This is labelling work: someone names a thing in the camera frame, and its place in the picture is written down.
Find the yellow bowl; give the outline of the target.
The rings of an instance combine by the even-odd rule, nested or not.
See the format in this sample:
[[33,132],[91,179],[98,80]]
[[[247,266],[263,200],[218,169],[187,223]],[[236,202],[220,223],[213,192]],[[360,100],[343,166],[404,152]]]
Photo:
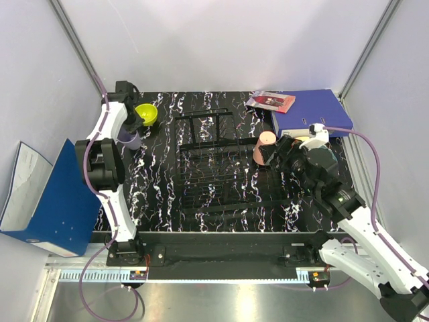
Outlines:
[[135,108],[135,112],[143,119],[145,127],[152,126],[158,119],[158,109],[150,103],[140,104]]

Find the lavender plastic cup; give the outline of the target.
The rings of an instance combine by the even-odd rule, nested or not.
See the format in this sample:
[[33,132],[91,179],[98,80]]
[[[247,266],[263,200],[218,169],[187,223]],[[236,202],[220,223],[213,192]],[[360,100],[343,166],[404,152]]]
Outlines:
[[130,150],[138,150],[141,146],[141,138],[137,131],[130,132],[121,127],[118,134],[118,141]]

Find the cream bird pattern plate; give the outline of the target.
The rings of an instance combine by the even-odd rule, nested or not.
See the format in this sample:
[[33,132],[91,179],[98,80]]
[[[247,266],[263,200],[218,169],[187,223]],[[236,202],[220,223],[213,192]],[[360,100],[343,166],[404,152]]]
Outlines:
[[305,142],[305,141],[308,141],[310,139],[310,137],[309,136],[302,136],[302,137],[296,137],[294,139],[296,141],[299,141],[299,142]]

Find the teal scalloped plate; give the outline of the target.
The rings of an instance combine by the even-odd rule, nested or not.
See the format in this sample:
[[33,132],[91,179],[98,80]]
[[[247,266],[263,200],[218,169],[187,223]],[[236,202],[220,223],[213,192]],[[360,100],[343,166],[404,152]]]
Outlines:
[[333,159],[335,162],[337,162],[337,161],[338,161],[338,159],[337,159],[337,157],[336,157],[336,155],[335,155],[334,151],[333,151],[333,150],[332,150],[332,148],[331,148],[331,144],[328,142],[328,143],[325,145],[325,147],[326,147],[326,149],[330,152],[330,154],[331,154],[331,156],[332,156],[332,159]]

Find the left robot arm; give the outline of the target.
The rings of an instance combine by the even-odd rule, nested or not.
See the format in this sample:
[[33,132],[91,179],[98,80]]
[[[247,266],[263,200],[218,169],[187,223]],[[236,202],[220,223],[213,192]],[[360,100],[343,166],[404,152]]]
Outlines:
[[120,137],[138,142],[144,119],[135,110],[139,93],[126,80],[115,83],[115,91],[104,92],[101,114],[85,140],[75,143],[75,153],[84,184],[101,202],[111,228],[108,266],[136,266],[144,261],[143,242],[127,207],[123,184],[125,165],[117,147]]

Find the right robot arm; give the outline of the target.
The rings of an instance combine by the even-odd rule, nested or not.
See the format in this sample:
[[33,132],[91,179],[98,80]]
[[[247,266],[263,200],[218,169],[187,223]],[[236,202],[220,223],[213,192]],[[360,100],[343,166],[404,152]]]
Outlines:
[[284,136],[257,147],[263,165],[293,174],[318,210],[367,253],[362,258],[337,239],[317,231],[306,242],[307,263],[334,266],[369,290],[395,321],[425,321],[428,269],[419,265],[371,216],[370,208],[339,179],[338,162],[324,144]]

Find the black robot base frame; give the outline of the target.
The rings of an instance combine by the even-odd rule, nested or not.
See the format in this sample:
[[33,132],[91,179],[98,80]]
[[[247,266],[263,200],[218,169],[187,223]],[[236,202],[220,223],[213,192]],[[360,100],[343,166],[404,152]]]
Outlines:
[[125,258],[110,250],[108,266],[149,265],[151,282],[283,282],[296,268],[326,265],[308,248],[327,233],[139,233],[145,258]]

